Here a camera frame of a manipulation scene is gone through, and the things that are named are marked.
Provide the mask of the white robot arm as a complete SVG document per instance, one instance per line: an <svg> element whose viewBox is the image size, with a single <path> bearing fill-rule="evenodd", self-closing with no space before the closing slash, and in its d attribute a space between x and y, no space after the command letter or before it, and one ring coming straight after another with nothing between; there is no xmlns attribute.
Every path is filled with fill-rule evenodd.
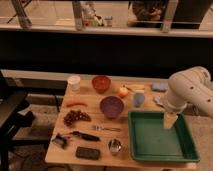
<svg viewBox="0 0 213 171"><path fill-rule="evenodd" d="M163 126L173 127L187 103L191 103L213 118L213 91L207 85L211 75L204 67L193 67L172 74L168 79L168 90L161 101L165 109Z"/></svg>

